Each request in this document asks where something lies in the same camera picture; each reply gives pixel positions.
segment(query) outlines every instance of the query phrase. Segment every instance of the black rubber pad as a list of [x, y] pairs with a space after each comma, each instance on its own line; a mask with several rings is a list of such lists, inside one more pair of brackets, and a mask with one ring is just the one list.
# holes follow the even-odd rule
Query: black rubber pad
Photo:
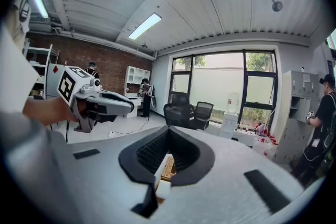
[[244, 175], [272, 214], [290, 203], [290, 200], [288, 200], [259, 170], [252, 170], [244, 173]]
[[100, 153], [100, 151], [98, 149], [94, 148], [92, 150], [74, 153], [73, 156], [75, 157], [75, 159], [83, 159], [83, 158], [86, 158], [86, 157], [90, 157], [92, 155], [96, 155], [98, 153]]

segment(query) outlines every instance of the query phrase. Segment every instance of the black t-shirt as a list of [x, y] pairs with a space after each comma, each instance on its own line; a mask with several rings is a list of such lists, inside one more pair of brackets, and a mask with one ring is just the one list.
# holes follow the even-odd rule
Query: black t-shirt
[[[321, 100], [319, 108], [317, 109], [315, 116], [322, 121], [322, 124], [321, 126], [316, 127], [314, 130], [313, 138], [305, 150], [305, 153], [309, 155], [307, 157], [318, 156], [325, 151], [323, 148], [323, 142], [324, 139], [326, 139], [327, 137], [328, 134], [327, 129], [330, 128], [332, 115], [335, 110], [335, 104], [333, 98], [336, 102], [336, 96], [334, 93], [325, 95]], [[312, 146], [312, 143], [314, 142], [315, 139], [320, 139], [320, 142], [317, 145], [317, 147]]]
[[85, 72], [86, 72], [86, 73], [89, 73], [89, 74], [92, 75], [92, 76], [94, 76], [95, 79], [99, 79], [99, 75], [98, 75], [98, 73], [95, 72], [93, 69], [91, 69], [91, 68], [87, 68], [87, 69], [85, 69]]

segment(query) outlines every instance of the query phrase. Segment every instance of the window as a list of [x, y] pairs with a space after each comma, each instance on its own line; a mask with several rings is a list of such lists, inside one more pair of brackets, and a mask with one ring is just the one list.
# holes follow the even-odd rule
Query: window
[[239, 114], [240, 127], [254, 129], [261, 122], [270, 128], [277, 98], [275, 54], [242, 50], [174, 59], [170, 96], [175, 92], [187, 93], [195, 107], [198, 101], [213, 104], [213, 122], [222, 123], [224, 112], [231, 111]]

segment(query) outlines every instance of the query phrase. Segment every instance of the window frame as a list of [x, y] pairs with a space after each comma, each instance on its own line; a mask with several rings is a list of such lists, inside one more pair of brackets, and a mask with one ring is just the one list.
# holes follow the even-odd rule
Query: window frame
[[[193, 69], [194, 69], [194, 58], [197, 56], [206, 56], [206, 55], [216, 55], [216, 54], [233, 54], [233, 53], [243, 53], [243, 67], [244, 67], [244, 83], [243, 83], [243, 94], [241, 98], [241, 105], [240, 105], [240, 110], [239, 110], [239, 115], [238, 115], [238, 126], [240, 125], [240, 122], [242, 120], [242, 115], [243, 115], [243, 109], [244, 108], [256, 108], [256, 109], [263, 109], [263, 110], [270, 110], [271, 111], [271, 116], [269, 119], [269, 122], [267, 124], [268, 128], [271, 128], [273, 118], [274, 118], [274, 110], [277, 105], [277, 96], [278, 96], [278, 65], [277, 65], [277, 57], [275, 50], [227, 50], [227, 51], [216, 51], [216, 52], [208, 52], [205, 54], [191, 54], [187, 56], [181, 56], [181, 57], [176, 57], [173, 58], [173, 64], [172, 64], [172, 72], [171, 72], [171, 79], [170, 79], [170, 85], [169, 85], [169, 96], [168, 96], [168, 101], [171, 98], [171, 93], [176, 93], [172, 91], [171, 86], [172, 86], [172, 79], [174, 75], [178, 74], [189, 74], [189, 82], [188, 82], [188, 97], [190, 97], [190, 91], [191, 91], [191, 81], [192, 81], [192, 75], [193, 75]], [[265, 72], [265, 71], [247, 71], [247, 66], [246, 66], [246, 53], [265, 53], [265, 54], [272, 54], [274, 56], [274, 68], [275, 72]], [[188, 58], [191, 57], [191, 67], [190, 71], [173, 71], [174, 68], [174, 61], [182, 58]], [[273, 92], [273, 102], [272, 105], [270, 104], [260, 104], [260, 103], [251, 103], [251, 102], [246, 102], [246, 97], [247, 97], [247, 79], [248, 76], [251, 77], [269, 77], [274, 79], [274, 92]], [[218, 121], [210, 120], [211, 122], [215, 123], [220, 123]]]

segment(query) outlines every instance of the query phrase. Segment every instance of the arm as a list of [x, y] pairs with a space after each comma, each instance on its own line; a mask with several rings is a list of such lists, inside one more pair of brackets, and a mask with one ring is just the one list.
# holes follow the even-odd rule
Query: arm
[[77, 121], [70, 113], [69, 106], [61, 97], [49, 100], [34, 100], [28, 98], [23, 108], [23, 114], [30, 119], [39, 121], [44, 126], [63, 120]]
[[307, 122], [314, 127], [320, 127], [322, 124], [322, 121], [319, 118], [309, 118]]

